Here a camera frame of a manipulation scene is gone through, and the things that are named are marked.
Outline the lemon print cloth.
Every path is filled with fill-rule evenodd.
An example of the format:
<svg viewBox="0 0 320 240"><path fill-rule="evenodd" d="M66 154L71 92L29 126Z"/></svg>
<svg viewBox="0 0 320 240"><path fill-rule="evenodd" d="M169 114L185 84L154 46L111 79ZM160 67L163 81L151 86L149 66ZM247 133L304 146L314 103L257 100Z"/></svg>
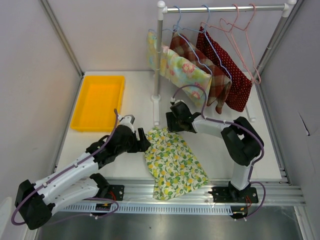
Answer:
<svg viewBox="0 0 320 240"><path fill-rule="evenodd" d="M179 133L154 127L146 138L151 146L144 153L144 159L154 177L154 199L167 201L209 183L207 173Z"/></svg>

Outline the red polka dot skirt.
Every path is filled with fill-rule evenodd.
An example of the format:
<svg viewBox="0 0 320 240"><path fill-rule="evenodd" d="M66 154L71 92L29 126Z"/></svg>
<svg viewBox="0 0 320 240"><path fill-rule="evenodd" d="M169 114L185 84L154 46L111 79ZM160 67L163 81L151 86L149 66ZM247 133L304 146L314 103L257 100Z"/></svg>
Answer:
<svg viewBox="0 0 320 240"><path fill-rule="evenodd" d="M225 103L232 110L243 112L251 93L252 82L239 69L230 55L212 39L202 26L199 28L196 48L230 78L232 85Z"/></svg>

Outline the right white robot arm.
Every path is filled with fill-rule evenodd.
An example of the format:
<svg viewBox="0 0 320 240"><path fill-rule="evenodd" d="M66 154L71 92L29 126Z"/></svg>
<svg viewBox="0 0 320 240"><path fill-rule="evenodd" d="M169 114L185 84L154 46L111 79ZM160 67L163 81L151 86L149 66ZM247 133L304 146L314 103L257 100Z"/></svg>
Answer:
<svg viewBox="0 0 320 240"><path fill-rule="evenodd" d="M234 121L212 119L200 112L191 113L181 100L171 101L166 113L169 132L190 132L221 138L234 162L227 186L216 186L209 191L215 203L258 203L258 194L250 182L253 165L264 153L264 142L245 117Z"/></svg>

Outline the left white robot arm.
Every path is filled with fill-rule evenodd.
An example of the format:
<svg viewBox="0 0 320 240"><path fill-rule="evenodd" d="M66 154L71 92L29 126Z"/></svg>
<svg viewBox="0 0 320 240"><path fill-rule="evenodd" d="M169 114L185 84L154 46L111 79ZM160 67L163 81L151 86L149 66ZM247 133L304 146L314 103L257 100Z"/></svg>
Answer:
<svg viewBox="0 0 320 240"><path fill-rule="evenodd" d="M35 183L23 181L17 190L11 223L35 230L59 210L81 200L97 199L112 203L110 184L98 171L123 153L143 153L151 146L144 130L120 124L110 135L92 143L74 162Z"/></svg>

